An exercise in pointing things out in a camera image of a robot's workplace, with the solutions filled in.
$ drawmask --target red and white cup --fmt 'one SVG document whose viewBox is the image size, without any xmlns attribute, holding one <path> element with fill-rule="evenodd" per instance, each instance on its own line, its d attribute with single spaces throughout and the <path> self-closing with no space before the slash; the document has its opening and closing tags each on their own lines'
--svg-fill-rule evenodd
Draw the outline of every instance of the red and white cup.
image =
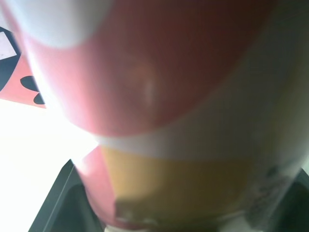
<svg viewBox="0 0 309 232">
<path fill-rule="evenodd" d="M 2 0 L 75 165 L 122 229 L 267 223 L 306 158 L 305 0 Z"/>
</svg>

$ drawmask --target white stripe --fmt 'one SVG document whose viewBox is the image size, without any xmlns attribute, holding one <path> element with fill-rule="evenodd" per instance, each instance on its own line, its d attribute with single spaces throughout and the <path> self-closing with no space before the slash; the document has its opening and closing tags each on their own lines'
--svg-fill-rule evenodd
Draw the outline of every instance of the white stripe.
<svg viewBox="0 0 309 232">
<path fill-rule="evenodd" d="M 236 70 L 210 98 L 183 118 L 138 136 L 98 136 L 102 145 L 148 157 L 222 159 L 254 156 L 265 125 L 295 67 L 309 14 L 278 9 Z"/>
<path fill-rule="evenodd" d="M 108 13 L 112 0 L 6 0 L 21 28 L 56 48 L 89 38 Z"/>
</svg>

